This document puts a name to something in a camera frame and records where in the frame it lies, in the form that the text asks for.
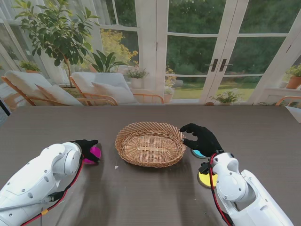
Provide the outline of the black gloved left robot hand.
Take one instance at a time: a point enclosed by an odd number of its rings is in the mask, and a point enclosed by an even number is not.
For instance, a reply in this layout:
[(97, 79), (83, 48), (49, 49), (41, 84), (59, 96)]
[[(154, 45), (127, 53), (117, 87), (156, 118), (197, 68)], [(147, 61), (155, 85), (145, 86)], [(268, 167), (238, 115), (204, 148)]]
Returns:
[(89, 141), (86, 139), (82, 139), (82, 140), (72, 141), (72, 143), (75, 143), (80, 147), (84, 159), (88, 159), (90, 161), (93, 161), (94, 163), (99, 163), (100, 158), (96, 157), (94, 154), (90, 152), (90, 149), (98, 144), (98, 140)]

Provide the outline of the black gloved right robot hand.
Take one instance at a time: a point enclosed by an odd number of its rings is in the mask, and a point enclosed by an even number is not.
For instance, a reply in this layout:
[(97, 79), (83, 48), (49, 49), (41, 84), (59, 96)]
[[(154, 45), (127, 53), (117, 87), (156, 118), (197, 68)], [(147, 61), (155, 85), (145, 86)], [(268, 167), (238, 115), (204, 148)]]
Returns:
[(189, 123), (180, 128), (180, 132), (192, 133), (197, 138), (196, 141), (183, 139), (183, 144), (187, 147), (198, 150), (206, 157), (211, 157), (214, 153), (224, 152), (216, 136), (206, 127)]

